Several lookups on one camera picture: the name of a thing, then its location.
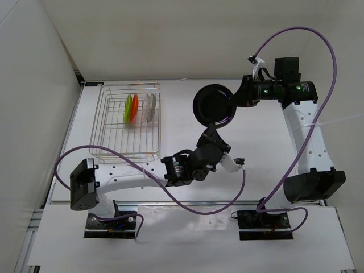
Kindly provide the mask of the black plate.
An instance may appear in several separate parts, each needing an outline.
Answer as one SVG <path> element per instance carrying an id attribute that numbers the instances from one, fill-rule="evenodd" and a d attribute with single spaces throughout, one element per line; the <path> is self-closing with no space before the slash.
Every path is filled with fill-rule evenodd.
<path id="1" fill-rule="evenodd" d="M 235 116 L 236 107 L 229 104 L 233 93 L 220 84 L 210 84 L 201 88 L 193 100 L 193 113 L 205 127 L 214 124 L 222 128 Z"/>

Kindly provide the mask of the orange plate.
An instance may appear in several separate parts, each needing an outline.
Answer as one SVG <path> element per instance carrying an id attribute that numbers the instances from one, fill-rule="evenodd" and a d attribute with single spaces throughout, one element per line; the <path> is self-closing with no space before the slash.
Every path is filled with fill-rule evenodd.
<path id="1" fill-rule="evenodd" d="M 129 119 L 130 123 L 133 122 L 137 116 L 138 106 L 139 106 L 139 97 L 137 94 L 134 94 L 130 110 L 130 119 Z"/>

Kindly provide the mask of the green plate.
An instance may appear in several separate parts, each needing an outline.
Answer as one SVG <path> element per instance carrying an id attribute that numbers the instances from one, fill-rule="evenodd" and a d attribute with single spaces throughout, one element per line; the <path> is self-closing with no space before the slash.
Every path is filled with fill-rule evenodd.
<path id="1" fill-rule="evenodd" d="M 133 97 L 131 94 L 128 94 L 126 102 L 125 102 L 125 111 L 124 111 L 124 116 L 123 116 L 124 123 L 130 122 L 132 105 L 133 105 Z"/>

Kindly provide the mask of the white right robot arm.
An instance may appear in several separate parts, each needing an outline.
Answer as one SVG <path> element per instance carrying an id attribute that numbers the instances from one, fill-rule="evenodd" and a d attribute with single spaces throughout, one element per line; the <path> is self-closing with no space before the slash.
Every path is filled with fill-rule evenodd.
<path id="1" fill-rule="evenodd" d="M 255 220 L 267 228 L 278 213 L 306 201 L 329 199 L 346 181 L 346 175 L 336 169 L 328 154 L 318 121 L 321 105 L 316 87 L 301 80 L 299 58 L 276 58 L 273 75 L 261 58 L 250 56 L 249 61 L 253 72 L 243 76 L 231 106 L 254 107 L 262 100 L 278 101 L 296 149 L 295 159 L 277 188 L 257 207 Z"/>

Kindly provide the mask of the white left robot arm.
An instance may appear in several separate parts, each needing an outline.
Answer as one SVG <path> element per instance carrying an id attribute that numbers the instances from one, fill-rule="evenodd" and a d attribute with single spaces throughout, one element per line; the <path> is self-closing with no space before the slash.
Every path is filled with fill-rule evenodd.
<path id="1" fill-rule="evenodd" d="M 231 147 L 219 136 L 213 125 L 201 134 L 195 150 L 181 150 L 172 156 L 148 163 L 109 166 L 96 164 L 92 158 L 84 159 L 70 174 L 71 209 L 92 210 L 100 221 L 112 228 L 119 221 L 119 213 L 107 193 L 121 189 L 155 187 L 154 178 L 165 187 L 189 185 L 203 181 L 218 164 L 229 172 L 240 167 L 229 156 Z"/>

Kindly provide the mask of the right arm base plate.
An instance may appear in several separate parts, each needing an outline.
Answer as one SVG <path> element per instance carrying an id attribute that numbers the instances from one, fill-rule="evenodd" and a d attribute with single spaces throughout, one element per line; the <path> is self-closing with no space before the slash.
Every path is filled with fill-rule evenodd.
<path id="1" fill-rule="evenodd" d="M 237 211 L 240 241 L 293 240 L 288 214 Z"/>

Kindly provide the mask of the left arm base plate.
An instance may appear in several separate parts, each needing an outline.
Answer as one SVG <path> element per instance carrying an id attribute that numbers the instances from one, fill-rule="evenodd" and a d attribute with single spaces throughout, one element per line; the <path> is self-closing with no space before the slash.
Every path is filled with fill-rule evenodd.
<path id="1" fill-rule="evenodd" d="M 136 211 L 119 211 L 118 216 L 127 217 L 101 221 L 95 215 L 89 213 L 84 230 L 84 238 L 106 238 L 106 239 L 134 239 L 137 231 Z"/>

